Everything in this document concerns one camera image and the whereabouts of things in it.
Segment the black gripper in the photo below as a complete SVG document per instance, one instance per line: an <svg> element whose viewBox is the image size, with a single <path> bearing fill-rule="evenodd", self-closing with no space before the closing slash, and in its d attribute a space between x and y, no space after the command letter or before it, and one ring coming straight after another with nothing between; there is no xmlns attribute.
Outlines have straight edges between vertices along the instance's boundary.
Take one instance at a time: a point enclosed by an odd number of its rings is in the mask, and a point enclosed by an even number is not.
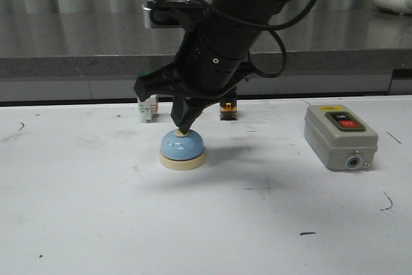
<svg viewBox="0 0 412 275"><path fill-rule="evenodd" d="M174 61L138 77L134 91L141 100L151 95L174 96L171 118L186 134L203 110L255 72L249 62L223 59Z"/></svg>

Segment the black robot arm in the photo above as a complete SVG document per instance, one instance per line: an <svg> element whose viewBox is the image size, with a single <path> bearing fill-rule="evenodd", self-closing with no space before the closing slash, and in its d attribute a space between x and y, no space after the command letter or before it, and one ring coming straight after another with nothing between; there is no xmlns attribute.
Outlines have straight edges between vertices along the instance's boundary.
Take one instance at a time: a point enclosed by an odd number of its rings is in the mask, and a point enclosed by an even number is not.
<svg viewBox="0 0 412 275"><path fill-rule="evenodd" d="M271 25L291 0L154 0L147 3L149 19L162 28L184 29L183 41L171 63L137 78L140 100L152 95L173 98L171 118L182 133L190 130L202 111L223 98L257 68L249 51L261 32L276 35L298 23L314 6L309 0L291 20Z"/></svg>

